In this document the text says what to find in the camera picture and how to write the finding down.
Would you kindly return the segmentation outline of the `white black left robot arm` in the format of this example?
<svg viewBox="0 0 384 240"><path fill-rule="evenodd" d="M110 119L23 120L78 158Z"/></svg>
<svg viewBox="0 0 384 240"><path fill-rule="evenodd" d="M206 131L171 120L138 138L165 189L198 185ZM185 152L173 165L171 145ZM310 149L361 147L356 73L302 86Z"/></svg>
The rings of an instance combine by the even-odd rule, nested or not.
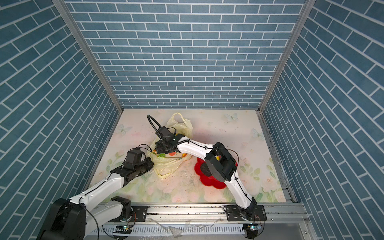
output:
<svg viewBox="0 0 384 240"><path fill-rule="evenodd" d="M39 240L82 240L110 220L131 217L131 201L114 197L103 207L99 204L154 166L151 158L139 163L125 161L121 167L90 189L71 198L56 200L50 207L37 238Z"/></svg>

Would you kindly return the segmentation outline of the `yellowish printed plastic bag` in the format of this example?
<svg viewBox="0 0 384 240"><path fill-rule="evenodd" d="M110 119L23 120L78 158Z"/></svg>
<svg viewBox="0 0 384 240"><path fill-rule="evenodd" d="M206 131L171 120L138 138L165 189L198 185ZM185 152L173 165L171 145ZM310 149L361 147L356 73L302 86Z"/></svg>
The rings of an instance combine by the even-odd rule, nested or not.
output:
<svg viewBox="0 0 384 240"><path fill-rule="evenodd" d="M152 116L147 115L150 125L157 135L150 145L148 156L154 163L156 175L165 179L172 175L179 166L188 161L192 155L181 153L177 144L182 138L191 138L193 126L190 120L185 119L181 113L175 113L165 126L161 126Z"/></svg>

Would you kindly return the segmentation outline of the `red flower shaped plate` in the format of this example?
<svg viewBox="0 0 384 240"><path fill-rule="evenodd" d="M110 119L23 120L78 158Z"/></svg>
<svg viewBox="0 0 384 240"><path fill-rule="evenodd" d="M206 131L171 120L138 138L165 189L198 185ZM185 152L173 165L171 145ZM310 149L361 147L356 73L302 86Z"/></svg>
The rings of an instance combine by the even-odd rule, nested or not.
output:
<svg viewBox="0 0 384 240"><path fill-rule="evenodd" d="M222 190L228 187L225 183L218 181L211 174L207 166L207 163L204 160L197 158L197 163L195 164L194 169L195 169L195 173L200 177L200 181L204 186L214 187L219 190Z"/></svg>

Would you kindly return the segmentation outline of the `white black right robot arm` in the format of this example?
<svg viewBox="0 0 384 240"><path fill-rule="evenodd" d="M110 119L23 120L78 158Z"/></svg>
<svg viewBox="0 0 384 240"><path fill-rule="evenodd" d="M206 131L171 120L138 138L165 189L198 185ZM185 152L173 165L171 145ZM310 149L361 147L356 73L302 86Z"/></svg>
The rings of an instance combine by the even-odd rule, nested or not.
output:
<svg viewBox="0 0 384 240"><path fill-rule="evenodd" d="M246 191L240 180L237 161L222 143L203 144L181 134L166 140L161 139L155 143L156 154L173 152L190 154L205 161L211 175L219 182L224 183L233 195L237 212L243 219L248 221L266 220L264 209Z"/></svg>

